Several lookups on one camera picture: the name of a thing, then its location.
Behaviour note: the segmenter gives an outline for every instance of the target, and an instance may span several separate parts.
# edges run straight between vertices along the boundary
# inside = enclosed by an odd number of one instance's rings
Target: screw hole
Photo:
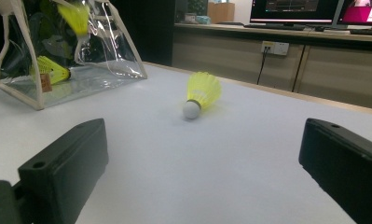
[[[46,163],[43,161],[40,161],[40,162],[35,163],[33,167],[35,169],[38,169],[38,168],[42,168],[44,165],[46,165]]]

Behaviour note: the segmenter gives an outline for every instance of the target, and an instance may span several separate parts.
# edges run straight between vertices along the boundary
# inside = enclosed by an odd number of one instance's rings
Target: desk
[[[216,104],[185,120],[187,73],[145,69],[149,79],[42,111],[0,91],[0,179],[15,184],[38,151],[104,118],[110,162],[77,223],[354,223],[297,158],[307,118],[372,141],[372,110],[224,79]]]

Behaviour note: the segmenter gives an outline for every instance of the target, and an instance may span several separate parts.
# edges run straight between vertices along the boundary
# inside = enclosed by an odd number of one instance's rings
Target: yellow shuttlecock in bag
[[[77,37],[87,34],[90,17],[90,8],[88,6],[83,4],[74,4],[72,6],[58,4],[58,11],[76,33]]]
[[[37,65],[39,74],[48,74],[49,81],[51,84],[55,84],[60,81],[64,81],[70,77],[70,71],[67,68],[60,66],[59,64],[53,62],[46,56],[39,56],[37,58]],[[33,77],[34,67],[31,66],[30,74]]]
[[[221,84],[218,79],[206,72],[194,73],[187,83],[187,101],[183,114],[188,119],[194,119],[200,111],[221,96]]]

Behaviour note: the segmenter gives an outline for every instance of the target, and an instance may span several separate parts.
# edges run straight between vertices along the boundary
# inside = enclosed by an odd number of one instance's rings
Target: black cable
[[[302,53],[301,53],[301,59],[300,59],[301,62],[302,62],[302,59],[304,57],[305,48],[306,48],[306,46],[304,45],[304,48],[302,49]],[[294,92],[294,90],[296,89],[296,80],[298,79],[298,74],[299,74],[299,69],[300,68],[301,68],[301,63],[298,64],[298,68],[296,70],[296,78],[294,79],[294,84],[293,84],[293,88],[291,89],[291,92]]]
[[[269,49],[270,49],[270,47],[265,47],[264,48],[264,52],[262,54],[261,69],[260,69],[260,74],[258,75],[257,85],[259,83],[259,79],[261,78],[261,73],[262,73],[262,69],[264,68],[265,58],[267,57],[267,54],[268,54],[268,50]]]

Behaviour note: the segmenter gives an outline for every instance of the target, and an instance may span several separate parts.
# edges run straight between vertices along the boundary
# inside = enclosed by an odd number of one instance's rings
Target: keyboard
[[[256,28],[256,29],[270,29],[270,30],[292,30],[292,31],[303,31],[305,27],[303,26],[283,26],[283,25],[256,25],[256,24],[246,24],[244,28]]]
[[[351,30],[351,35],[372,35],[372,30]]]

